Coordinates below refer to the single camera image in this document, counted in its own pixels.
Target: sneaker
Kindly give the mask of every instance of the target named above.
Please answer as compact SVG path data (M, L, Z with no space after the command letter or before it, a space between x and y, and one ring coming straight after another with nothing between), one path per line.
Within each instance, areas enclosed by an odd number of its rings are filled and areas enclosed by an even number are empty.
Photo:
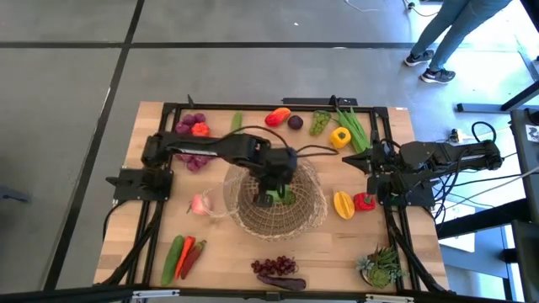
M410 54L410 56L404 59L404 64L406 64L407 66L416 66L419 63L427 62L428 60L432 59L434 55L435 52L433 50L426 50L423 55L416 58L414 58L412 54Z
M440 69L438 72L432 72L429 68L421 75L421 80L427 83L449 83L455 78L456 73Z

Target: concrete floor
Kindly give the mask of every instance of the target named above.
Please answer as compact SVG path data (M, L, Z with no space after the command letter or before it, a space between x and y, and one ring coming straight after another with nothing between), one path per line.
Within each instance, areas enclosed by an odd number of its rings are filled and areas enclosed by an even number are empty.
M135 0L2 1L0 42L122 41L135 5ZM406 43L414 42L430 21L408 14L399 1L355 5L378 11L361 13L328 0L152 0L142 10L135 41ZM425 13L437 9L421 7ZM515 43L523 14L514 1L469 35L448 62L457 78L447 86L419 81L424 66L405 67L407 50L130 50L59 287L92 284L113 193L104 178L118 173L139 101L185 102L189 93L200 103L277 104L283 97L336 94L364 105L410 108L418 140L444 139L452 128L469 133L477 120L501 128L508 115L457 114L454 108L460 102L503 103L532 83ZM539 39L526 39L528 50L539 49L532 41ZM119 53L0 50L0 184L32 195L29 204L0 204L0 293L37 290L43 282ZM506 143L502 154L514 152L510 132L499 140ZM515 160L508 159L495 175L518 172ZM523 195L519 184L510 192L476 201L498 204ZM451 287L461 290L462 276L453 276Z

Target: jeans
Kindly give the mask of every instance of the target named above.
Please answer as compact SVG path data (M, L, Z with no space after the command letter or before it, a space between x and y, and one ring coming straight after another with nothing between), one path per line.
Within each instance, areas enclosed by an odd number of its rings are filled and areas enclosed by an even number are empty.
M431 71L439 71L444 68L445 63L462 43L464 37L510 2L511 0L445 0L440 11L424 29L410 53L412 56L422 55L427 47L451 26L429 65Z

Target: wicker basket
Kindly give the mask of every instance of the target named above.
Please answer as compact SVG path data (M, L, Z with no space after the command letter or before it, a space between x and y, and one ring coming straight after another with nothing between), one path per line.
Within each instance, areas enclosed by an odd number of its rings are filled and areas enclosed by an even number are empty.
M223 195L231 217L246 232L266 241L297 237L320 226L328 215L320 179L307 159L299 160L290 184L290 190L296 196L292 205L255 206L253 197L258 193L258 183L245 168L231 166L225 184Z

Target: wooden table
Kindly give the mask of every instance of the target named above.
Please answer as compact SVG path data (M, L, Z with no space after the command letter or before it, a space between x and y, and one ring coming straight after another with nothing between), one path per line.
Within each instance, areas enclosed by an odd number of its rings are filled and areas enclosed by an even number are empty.
M127 167L141 167L142 149L147 136L155 133L158 128L162 108L163 103L160 102L141 102L125 158ZM229 131L233 111L207 110L203 112L207 117L212 136L224 136ZM182 110L182 115L184 114L193 114L193 112ZM243 125L263 125L267 114L268 112L265 111L245 111ZM286 125L277 128L277 132L285 137L289 145L295 148L307 144L328 146L329 132L337 126L334 122L330 122L324 134L313 138L308 135L312 113L295 114L300 115L305 121L302 130L294 131ZM357 116L366 133L370 134L368 114L357 114ZM414 133L408 111L390 108L389 116L393 139L399 143L412 141ZM383 130L381 121L378 128ZM270 133L262 130L252 130L249 133L268 138L274 145L279 144ZM193 195L219 186L229 164L218 159L210 162L198 173L191 173L182 162L174 159L172 163L172 169L175 172L173 192L163 210L151 286L160 286L163 263L168 249L172 240L181 234L184 237L196 237L197 240L206 239L208 243L187 279L174 281L170 285L172 287L272 290L273 287L261 284L256 279L250 264L255 259L286 255L296 259L300 270L295 276L307 281L307 290L379 291L369 286L355 271L355 261L372 253L376 245L388 246L383 209L378 205L371 212L356 213L349 221L337 215L333 207L334 190L343 190L352 195L366 190L366 176L360 170L341 162L341 157L353 154L352 149L346 147L340 152L341 154L336 157L309 158L315 165L322 182L328 203L327 219L320 227L298 238L280 242L264 242L250 236L230 217L211 219L186 214L188 203ZM140 209L141 202L130 201L122 205L110 217L94 282L101 282L108 278L130 251L135 238ZM438 283L447 287L446 273L432 218L418 207L408 207L407 212L414 251ZM143 251L139 258L136 282L141 281L145 255L146 252ZM401 253L401 264L403 268L407 268L404 260ZM409 288L409 279L405 279L405 286ZM388 286L383 291L393 292L395 289L393 286Z

